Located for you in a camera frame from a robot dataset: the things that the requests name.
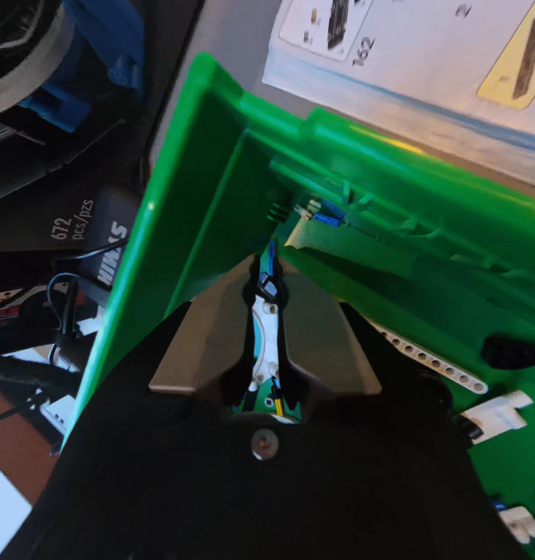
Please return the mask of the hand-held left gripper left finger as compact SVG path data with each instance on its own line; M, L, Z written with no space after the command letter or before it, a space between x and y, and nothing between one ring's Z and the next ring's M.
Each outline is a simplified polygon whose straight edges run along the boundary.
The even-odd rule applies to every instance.
M195 296L149 389L237 405L252 381L259 256L250 255Z

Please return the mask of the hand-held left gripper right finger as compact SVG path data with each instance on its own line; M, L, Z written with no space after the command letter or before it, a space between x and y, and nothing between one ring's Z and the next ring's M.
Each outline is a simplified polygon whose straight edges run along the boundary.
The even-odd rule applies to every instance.
M338 300L281 257L273 269L281 282L284 395L303 410L380 395L382 384Z

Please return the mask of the small black connector piece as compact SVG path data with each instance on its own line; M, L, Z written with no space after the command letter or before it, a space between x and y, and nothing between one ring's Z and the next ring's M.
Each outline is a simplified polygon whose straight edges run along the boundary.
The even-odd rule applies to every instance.
M272 276L267 272L260 272L257 283L257 295L262 297L265 302L271 304L278 303L278 288Z

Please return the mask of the green plastic bin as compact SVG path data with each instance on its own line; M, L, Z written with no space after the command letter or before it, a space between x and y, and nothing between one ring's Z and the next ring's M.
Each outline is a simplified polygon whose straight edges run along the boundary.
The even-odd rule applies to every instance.
M316 205L359 234L341 259L285 242ZM192 299L268 245L334 296L382 384L301 409L278 377L237 405L152 393ZM194 60L59 460L61 519L33 558L529 559L421 366L368 320L535 398L486 337L535 345L535 200L316 110L302 120ZM272 385L283 392L276 415ZM490 459L535 497L535 403Z

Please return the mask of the long white holed beam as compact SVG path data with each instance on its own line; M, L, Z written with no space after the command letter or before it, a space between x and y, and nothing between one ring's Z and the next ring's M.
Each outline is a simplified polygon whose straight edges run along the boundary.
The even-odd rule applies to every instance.
M407 340L396 332L393 332L372 320L368 320L369 324L377 330L383 338L385 338L392 346L394 346L401 354L408 357L412 361L417 362L436 374L456 383L466 390L476 394L485 395L489 391L488 384L483 380L475 377L464 369L443 360L441 357L430 353L427 349L417 346L414 342Z

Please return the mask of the scattered small brick pieces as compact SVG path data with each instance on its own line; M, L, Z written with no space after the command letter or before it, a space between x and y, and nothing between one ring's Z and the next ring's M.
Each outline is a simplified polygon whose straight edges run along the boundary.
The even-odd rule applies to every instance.
M341 259L352 256L352 250L357 248L357 242L348 241L348 239L352 234L359 234L359 231L351 227L348 222L339 220L325 212L316 212L316 209L318 209L316 205L310 206L310 208L296 205L295 211L300 215L300 219L285 245L297 250L315 250L324 256L337 256ZM508 508L502 502L499 504L497 512L518 542L530 544L535 540L535 518L525 507Z

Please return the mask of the white curved fender piece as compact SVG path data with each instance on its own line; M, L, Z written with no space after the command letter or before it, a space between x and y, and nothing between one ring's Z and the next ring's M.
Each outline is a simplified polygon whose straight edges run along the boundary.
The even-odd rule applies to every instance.
M521 390L490 399L461 414L452 421L470 445L477 445L528 424L519 410L529 407L533 399Z

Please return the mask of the black wedge piece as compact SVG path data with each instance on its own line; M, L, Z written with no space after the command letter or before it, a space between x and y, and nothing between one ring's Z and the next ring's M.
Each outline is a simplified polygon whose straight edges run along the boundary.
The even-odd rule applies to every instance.
M519 371L535 367L535 345L499 335L485 338L480 357L490 368Z

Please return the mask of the black car set box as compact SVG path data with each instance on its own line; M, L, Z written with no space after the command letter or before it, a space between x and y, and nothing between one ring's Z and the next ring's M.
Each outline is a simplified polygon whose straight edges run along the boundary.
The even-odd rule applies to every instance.
M203 1L0 1L0 356L53 343L105 185L140 197Z

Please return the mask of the open instruction booklet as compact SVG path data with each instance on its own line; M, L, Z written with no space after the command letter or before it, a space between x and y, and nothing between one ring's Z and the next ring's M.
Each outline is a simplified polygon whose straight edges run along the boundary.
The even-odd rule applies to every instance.
M262 81L535 185L535 1L282 1Z

